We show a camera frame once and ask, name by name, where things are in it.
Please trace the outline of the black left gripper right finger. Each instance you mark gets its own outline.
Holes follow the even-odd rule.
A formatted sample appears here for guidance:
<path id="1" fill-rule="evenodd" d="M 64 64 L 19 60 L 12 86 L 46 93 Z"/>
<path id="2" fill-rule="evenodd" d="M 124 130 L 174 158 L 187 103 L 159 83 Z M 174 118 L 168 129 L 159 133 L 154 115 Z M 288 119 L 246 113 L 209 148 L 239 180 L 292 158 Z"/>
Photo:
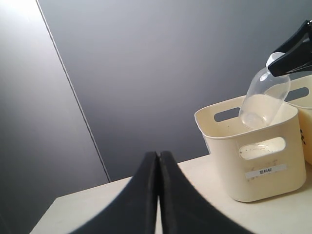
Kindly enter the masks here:
<path id="1" fill-rule="evenodd" d="M 169 151 L 159 156 L 160 211 L 164 234 L 245 234 L 210 204 L 186 178 Z"/>

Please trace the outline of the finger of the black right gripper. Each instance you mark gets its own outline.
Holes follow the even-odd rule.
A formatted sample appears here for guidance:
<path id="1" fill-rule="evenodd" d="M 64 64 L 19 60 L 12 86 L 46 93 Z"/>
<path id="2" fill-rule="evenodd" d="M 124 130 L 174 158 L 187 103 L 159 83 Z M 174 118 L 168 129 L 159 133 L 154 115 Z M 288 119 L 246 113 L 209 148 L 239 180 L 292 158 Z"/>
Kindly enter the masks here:
<path id="1" fill-rule="evenodd" d="M 273 52 L 267 69 L 274 77 L 312 70 L 312 47 L 298 46 L 288 52 Z"/>
<path id="2" fill-rule="evenodd" d="M 306 39 L 312 40 L 312 20 L 305 20 L 299 29 L 290 36 L 276 51 L 286 53 Z"/>

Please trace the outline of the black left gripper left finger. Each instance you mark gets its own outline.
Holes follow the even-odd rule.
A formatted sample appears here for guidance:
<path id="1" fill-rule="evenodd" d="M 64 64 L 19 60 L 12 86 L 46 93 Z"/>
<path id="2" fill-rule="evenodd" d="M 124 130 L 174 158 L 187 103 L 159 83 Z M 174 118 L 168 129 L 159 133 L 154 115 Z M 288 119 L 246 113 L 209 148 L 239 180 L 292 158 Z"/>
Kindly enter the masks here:
<path id="1" fill-rule="evenodd" d="M 158 202 L 158 155 L 145 154 L 138 170 L 116 198 L 73 234 L 153 234 Z"/>

